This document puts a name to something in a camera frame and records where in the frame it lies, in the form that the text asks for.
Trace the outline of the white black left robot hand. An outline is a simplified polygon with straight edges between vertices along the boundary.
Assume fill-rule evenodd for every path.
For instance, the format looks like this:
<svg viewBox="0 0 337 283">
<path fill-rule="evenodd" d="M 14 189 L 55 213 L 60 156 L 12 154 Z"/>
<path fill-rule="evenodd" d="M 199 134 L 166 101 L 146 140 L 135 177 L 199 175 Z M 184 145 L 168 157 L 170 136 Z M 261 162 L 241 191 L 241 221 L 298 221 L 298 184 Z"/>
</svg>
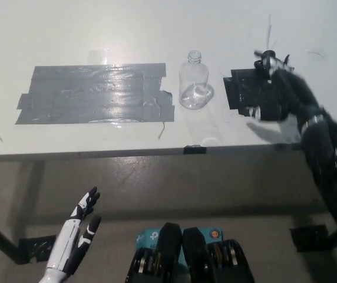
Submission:
<svg viewBox="0 0 337 283">
<path fill-rule="evenodd" d="M 63 282 L 76 272 L 84 259 L 101 218 L 93 217 L 83 234 L 80 234 L 80 226 L 82 221 L 93 212 L 99 197 L 98 189 L 93 187 L 76 204 L 64 222 L 46 265 L 44 278 L 48 282 Z"/>
</svg>

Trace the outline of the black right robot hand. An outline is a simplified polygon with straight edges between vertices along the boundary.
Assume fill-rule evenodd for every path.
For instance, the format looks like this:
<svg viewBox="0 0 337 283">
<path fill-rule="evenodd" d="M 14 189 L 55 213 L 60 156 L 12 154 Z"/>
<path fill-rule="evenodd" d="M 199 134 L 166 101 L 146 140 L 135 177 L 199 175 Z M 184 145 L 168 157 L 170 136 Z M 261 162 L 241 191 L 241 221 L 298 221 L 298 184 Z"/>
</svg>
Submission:
<svg viewBox="0 0 337 283">
<path fill-rule="evenodd" d="M 288 57 L 281 61 L 269 55 L 255 61 L 255 69 L 269 77 L 280 98 L 275 103 L 251 106 L 248 114 L 259 121 L 284 121 L 292 114 L 297 119 L 299 132 L 304 133 L 315 125 L 325 124 L 326 119 L 306 81 L 294 73 L 288 61 Z"/>
</svg>

